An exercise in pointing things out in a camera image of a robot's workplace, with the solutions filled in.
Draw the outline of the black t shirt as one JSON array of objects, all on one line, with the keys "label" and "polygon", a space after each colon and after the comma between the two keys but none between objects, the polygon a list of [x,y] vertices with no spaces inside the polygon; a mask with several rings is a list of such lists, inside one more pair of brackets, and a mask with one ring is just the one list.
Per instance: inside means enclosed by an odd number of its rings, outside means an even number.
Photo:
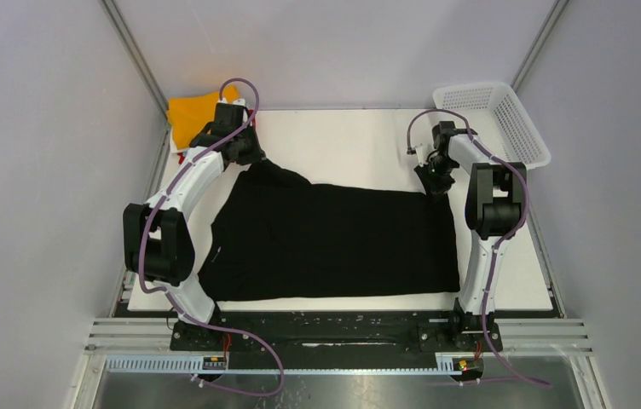
[{"label": "black t shirt", "polygon": [[460,288],[447,197],[314,184],[263,161],[240,172],[211,235],[199,282],[216,301]]}]

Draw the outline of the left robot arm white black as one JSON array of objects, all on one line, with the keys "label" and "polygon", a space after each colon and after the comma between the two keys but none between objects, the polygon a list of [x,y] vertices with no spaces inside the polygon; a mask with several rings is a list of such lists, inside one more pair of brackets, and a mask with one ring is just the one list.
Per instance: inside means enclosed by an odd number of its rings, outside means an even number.
[{"label": "left robot arm white black", "polygon": [[221,98],[214,118],[194,137],[170,181],[123,213],[124,262],[146,294],[164,296],[179,320],[193,325],[191,339],[204,350],[218,347],[221,324],[212,320],[216,302],[193,273],[196,259],[188,221],[212,183],[231,163],[264,157],[254,126],[255,109],[245,100]]}]

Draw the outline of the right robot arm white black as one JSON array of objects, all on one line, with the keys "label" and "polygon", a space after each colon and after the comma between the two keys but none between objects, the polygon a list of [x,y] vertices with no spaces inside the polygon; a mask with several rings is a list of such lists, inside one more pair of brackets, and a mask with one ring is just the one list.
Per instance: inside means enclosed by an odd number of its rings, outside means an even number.
[{"label": "right robot arm white black", "polygon": [[467,273],[454,299],[444,341],[456,349],[483,350],[495,346],[493,331],[495,289],[508,244],[528,218],[527,167],[492,154],[471,128],[441,121],[432,130],[432,148],[409,153],[419,159],[414,171],[425,192],[434,200],[447,197],[462,169],[469,177],[465,223],[471,231]]}]

